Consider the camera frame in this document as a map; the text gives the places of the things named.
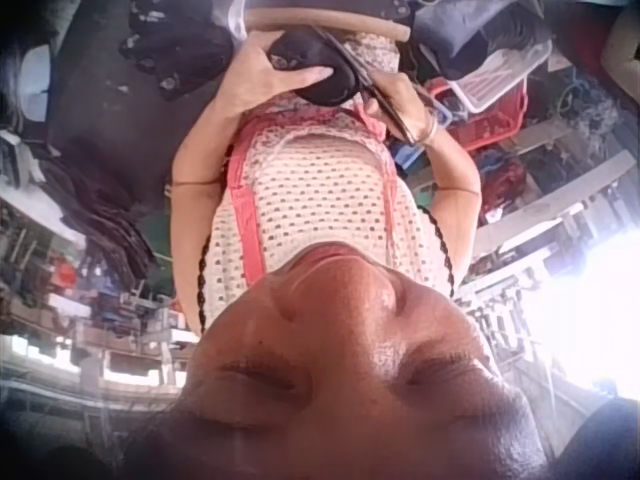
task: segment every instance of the merchandise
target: merchandise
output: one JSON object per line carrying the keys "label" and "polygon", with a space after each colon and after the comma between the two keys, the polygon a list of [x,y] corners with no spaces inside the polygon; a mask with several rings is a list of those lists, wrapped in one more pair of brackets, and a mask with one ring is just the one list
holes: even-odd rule
{"label": "merchandise", "polygon": [[453,58],[478,31],[514,0],[440,0],[415,14],[412,40]]}
{"label": "merchandise", "polygon": [[100,251],[108,272],[128,290],[147,277],[153,253],[135,227],[134,200],[121,179],[92,162],[95,149],[76,142],[59,158],[42,161],[42,189],[58,204],[62,221],[84,234],[88,248]]}
{"label": "merchandise", "polygon": [[544,20],[516,3],[505,8],[487,22],[454,56],[433,49],[442,75],[447,80],[460,80],[478,70],[498,50],[525,50],[551,38]]}
{"label": "merchandise", "polygon": [[[243,36],[244,24],[241,18],[229,17],[228,3],[217,2],[219,8],[214,11],[211,2],[204,0],[132,0],[129,26],[133,33],[120,45],[120,53],[140,71],[156,76],[163,98],[175,100],[214,80],[229,66],[234,52],[231,29]],[[212,17],[224,23],[216,25]]]}

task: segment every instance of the polka dot dress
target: polka dot dress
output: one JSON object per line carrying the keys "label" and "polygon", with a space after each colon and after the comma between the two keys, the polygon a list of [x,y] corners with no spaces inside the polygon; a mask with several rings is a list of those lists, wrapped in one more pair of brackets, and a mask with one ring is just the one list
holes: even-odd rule
{"label": "polka dot dress", "polygon": [[[364,48],[366,41],[358,45]],[[388,61],[388,52],[382,58]],[[352,102],[354,107],[358,102],[362,100]],[[274,102],[270,111],[302,107],[300,99],[289,97]],[[394,182],[396,190],[391,205],[393,252],[389,251],[382,167],[387,157],[371,128],[347,114],[259,132],[245,160],[243,181],[254,194],[266,273],[315,244],[343,242],[449,296],[451,271],[438,230],[395,175],[387,180]],[[229,191],[216,211],[203,253],[201,319],[208,327],[248,289]]]}

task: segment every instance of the plastic crate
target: plastic crate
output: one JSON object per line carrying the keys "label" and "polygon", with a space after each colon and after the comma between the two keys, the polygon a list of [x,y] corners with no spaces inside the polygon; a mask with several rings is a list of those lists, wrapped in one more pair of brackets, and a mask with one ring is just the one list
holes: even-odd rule
{"label": "plastic crate", "polygon": [[[542,16],[537,1],[520,2]],[[428,48],[421,45],[420,49],[434,65],[437,65]],[[552,49],[553,43],[549,40],[522,51],[498,50],[478,70],[461,80],[449,83],[469,112],[484,112],[549,58]]]}
{"label": "plastic crate", "polygon": [[[429,82],[425,88],[437,98],[452,87],[445,79],[440,78]],[[471,152],[518,133],[528,104],[527,80],[524,79],[484,112],[471,114],[466,123],[453,124],[447,130],[460,145]]]}

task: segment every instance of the red object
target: red object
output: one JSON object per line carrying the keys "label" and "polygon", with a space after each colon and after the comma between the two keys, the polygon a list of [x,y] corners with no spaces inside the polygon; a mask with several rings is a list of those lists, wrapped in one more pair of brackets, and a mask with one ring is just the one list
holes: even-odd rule
{"label": "red object", "polygon": [[[451,89],[443,78],[432,80],[425,88],[437,97]],[[512,137],[522,128],[524,113],[529,106],[527,81],[507,92],[487,110],[471,114],[466,123],[453,125],[447,131],[465,150],[472,152],[480,147]]]}
{"label": "red object", "polygon": [[482,185],[482,213],[513,203],[524,194],[527,170],[519,160],[510,160],[487,176]]}

